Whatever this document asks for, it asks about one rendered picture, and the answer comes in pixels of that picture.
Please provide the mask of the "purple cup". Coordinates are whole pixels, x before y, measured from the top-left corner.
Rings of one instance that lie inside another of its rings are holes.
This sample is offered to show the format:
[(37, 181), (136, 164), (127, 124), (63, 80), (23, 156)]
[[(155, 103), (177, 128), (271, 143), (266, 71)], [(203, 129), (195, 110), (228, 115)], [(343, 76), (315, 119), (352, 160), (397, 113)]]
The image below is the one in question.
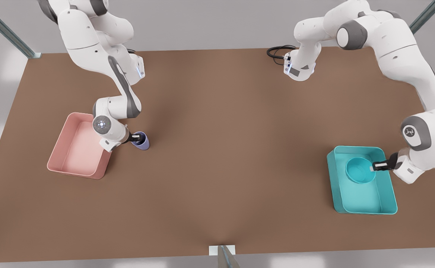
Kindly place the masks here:
[(150, 146), (149, 139), (144, 132), (136, 132), (132, 134), (130, 142), (140, 150), (148, 150)]

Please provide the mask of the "teal bowl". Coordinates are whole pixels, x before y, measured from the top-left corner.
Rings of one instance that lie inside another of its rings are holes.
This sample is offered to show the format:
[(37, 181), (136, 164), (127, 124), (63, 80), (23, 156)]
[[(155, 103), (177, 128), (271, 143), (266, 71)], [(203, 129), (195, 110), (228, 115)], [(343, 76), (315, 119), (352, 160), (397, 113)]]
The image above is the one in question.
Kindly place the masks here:
[(371, 161), (362, 157), (353, 157), (347, 161), (345, 171), (347, 177), (355, 183), (367, 184), (376, 178), (376, 172), (370, 170)]

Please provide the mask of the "teal box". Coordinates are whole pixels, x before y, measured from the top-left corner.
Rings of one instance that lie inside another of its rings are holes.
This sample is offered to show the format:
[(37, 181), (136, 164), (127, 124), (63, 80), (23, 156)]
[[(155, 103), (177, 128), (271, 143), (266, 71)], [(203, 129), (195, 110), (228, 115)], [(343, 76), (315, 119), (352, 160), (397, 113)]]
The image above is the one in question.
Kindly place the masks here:
[(389, 171), (376, 171), (367, 184), (350, 180), (345, 171), (347, 161), (362, 157), (371, 163), (385, 160), (379, 147), (337, 146), (327, 154), (333, 205), (340, 214), (394, 215), (398, 205)]

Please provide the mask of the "pink box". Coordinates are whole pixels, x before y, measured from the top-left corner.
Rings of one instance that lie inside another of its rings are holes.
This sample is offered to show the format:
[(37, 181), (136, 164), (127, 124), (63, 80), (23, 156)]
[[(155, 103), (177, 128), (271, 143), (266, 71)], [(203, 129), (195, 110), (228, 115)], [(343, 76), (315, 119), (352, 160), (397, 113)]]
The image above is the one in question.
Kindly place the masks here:
[(111, 153), (100, 146), (101, 138), (92, 122), (92, 114), (68, 115), (49, 157), (48, 170), (95, 180), (105, 175)]

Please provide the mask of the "silver frame post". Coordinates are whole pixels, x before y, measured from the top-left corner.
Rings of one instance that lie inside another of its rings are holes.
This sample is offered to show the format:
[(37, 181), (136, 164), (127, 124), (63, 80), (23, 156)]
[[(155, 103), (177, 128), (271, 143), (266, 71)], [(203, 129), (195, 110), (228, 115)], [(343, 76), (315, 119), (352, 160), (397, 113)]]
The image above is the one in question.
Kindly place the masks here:
[(427, 7), (417, 16), (417, 18), (410, 24), (410, 30), (412, 34), (414, 35), (416, 32), (418, 32), (419, 29), (425, 23), (430, 20), (431, 17), (435, 14), (435, 0), (432, 0)]
[(40, 59), (42, 53), (35, 52), (20, 37), (16, 35), (1, 19), (0, 34), (5, 37), (15, 48), (17, 48), (28, 59)]
[(241, 268), (235, 255), (235, 245), (209, 246), (209, 256), (217, 256), (217, 268)]

